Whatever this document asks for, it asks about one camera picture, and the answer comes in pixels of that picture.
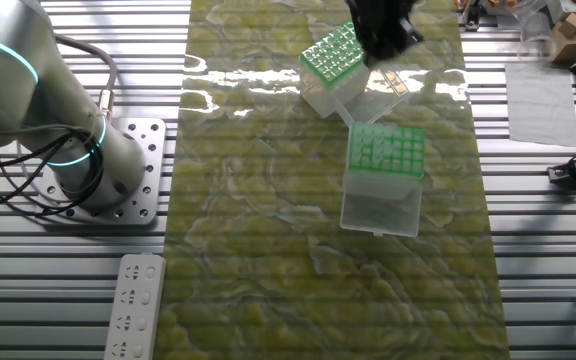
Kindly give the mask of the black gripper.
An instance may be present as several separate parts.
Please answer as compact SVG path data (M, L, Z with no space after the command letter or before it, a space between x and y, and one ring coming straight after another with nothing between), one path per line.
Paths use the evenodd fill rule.
M372 68L391 61L396 50L424 41L410 23L415 0L346 0L354 31L363 50L363 64Z

